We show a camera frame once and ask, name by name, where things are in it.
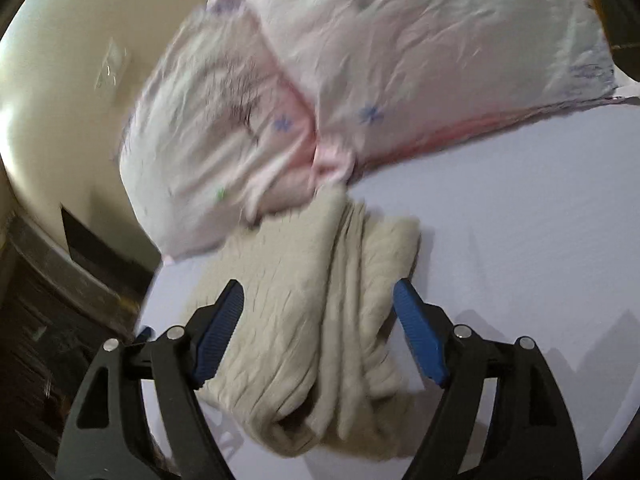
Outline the beige cable-knit sweater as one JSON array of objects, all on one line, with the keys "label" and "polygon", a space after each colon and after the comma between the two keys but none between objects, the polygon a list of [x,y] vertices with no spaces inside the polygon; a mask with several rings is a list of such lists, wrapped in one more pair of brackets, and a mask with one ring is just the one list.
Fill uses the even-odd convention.
[{"label": "beige cable-knit sweater", "polygon": [[198,397],[284,457],[318,445],[397,456],[409,401],[385,324],[420,238],[416,218],[371,210],[344,188],[236,231],[184,307],[211,304],[230,281],[244,289],[238,326]]}]

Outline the lavender bed sheet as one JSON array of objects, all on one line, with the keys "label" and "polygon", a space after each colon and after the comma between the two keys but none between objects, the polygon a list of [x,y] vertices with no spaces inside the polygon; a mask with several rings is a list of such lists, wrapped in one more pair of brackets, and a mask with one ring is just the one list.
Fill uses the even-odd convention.
[{"label": "lavender bed sheet", "polygon": [[[343,188],[325,185],[325,188]],[[349,198],[420,223],[408,276],[427,304],[485,339],[532,338],[558,384],[588,477],[639,407],[639,111],[597,107],[530,122],[397,164]],[[162,266],[140,318],[161,335],[209,260]],[[387,348],[405,382],[400,449],[369,460],[318,445],[284,457],[201,401],[206,424],[239,479],[399,479],[442,396],[418,370],[394,308]]]}]

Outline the left floral pink pillow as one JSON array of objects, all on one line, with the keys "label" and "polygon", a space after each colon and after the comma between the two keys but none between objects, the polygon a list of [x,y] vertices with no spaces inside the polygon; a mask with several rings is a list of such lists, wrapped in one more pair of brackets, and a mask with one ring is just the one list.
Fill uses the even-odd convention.
[{"label": "left floral pink pillow", "polygon": [[314,195],[311,116],[242,6],[190,14],[146,81],[119,173],[165,258],[222,242],[242,223]]}]

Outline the floral pink pillow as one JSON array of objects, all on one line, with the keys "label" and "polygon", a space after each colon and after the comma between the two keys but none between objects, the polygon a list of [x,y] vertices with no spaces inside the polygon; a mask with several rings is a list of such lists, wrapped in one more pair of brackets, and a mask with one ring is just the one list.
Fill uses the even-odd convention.
[{"label": "floral pink pillow", "polygon": [[222,242],[242,223],[314,195],[311,116],[242,6],[190,14],[146,81],[119,173],[165,258]]},{"label": "floral pink pillow", "polygon": [[611,99],[590,0],[209,0],[245,11],[314,115],[292,183]]}]

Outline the right floral pink pillow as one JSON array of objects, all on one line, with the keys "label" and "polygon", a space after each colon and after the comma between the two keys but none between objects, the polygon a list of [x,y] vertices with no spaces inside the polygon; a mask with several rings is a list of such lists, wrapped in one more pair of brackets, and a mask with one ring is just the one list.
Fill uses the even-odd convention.
[{"label": "right floral pink pillow", "polygon": [[245,11],[314,115],[292,183],[611,99],[590,0],[209,0]]}]

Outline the white wall switch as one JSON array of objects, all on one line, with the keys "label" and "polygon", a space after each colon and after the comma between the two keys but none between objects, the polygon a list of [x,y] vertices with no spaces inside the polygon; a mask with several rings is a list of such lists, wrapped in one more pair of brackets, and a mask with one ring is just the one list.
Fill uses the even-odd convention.
[{"label": "white wall switch", "polygon": [[113,38],[108,42],[107,50],[96,75],[96,91],[115,92],[130,63],[130,51],[120,46]]}]

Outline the wooden bed frame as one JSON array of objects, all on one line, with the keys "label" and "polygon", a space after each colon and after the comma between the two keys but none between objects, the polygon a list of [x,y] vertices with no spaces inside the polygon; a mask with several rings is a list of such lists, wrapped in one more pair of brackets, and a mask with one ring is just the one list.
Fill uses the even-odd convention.
[{"label": "wooden bed frame", "polygon": [[591,0],[615,64],[639,80],[639,0]]}]

